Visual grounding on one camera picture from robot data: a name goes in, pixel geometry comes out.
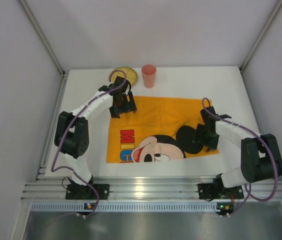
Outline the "orange cartoon mouse cloth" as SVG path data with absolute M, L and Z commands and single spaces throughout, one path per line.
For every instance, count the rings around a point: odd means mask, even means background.
M 109 122 L 108 164 L 154 163 L 216 155 L 218 150 L 194 144 L 200 111 L 208 102 L 200 99 L 134 97 L 137 111 Z

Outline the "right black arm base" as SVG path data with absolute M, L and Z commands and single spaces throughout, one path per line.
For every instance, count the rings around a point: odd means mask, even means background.
M 200 200 L 241 200 L 244 199 L 244 193 L 241 186 L 217 189 L 213 183 L 199 183 L 197 185 Z

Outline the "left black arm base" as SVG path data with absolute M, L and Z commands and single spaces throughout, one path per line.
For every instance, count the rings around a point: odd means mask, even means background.
M 109 184 L 94 184 L 94 189 L 98 193 L 100 200 L 107 200 L 110 193 Z M 76 183 L 70 183 L 67 185 L 66 200 L 96 200 L 96 193 L 87 185 L 79 185 Z

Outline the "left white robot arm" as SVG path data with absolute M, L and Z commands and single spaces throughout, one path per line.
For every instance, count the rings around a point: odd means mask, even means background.
M 77 109 L 59 114 L 54 136 L 57 150 L 51 165 L 53 173 L 61 169 L 70 170 L 72 183 L 92 187 L 93 175 L 84 157 L 90 143 L 89 122 L 107 110 L 115 119 L 137 111 L 132 85 L 126 76 L 117 76 L 113 83 L 101 86 L 88 102 Z

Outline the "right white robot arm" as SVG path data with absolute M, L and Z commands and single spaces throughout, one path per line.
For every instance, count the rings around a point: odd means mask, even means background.
M 282 156 L 274 135 L 256 133 L 229 121 L 229 115 L 217 115 L 213 106 L 204 107 L 200 114 L 204 124 L 196 128 L 192 140 L 195 146 L 211 152 L 218 148 L 219 137 L 223 137 L 240 149 L 240 165 L 213 179 L 219 192 L 282 176 Z

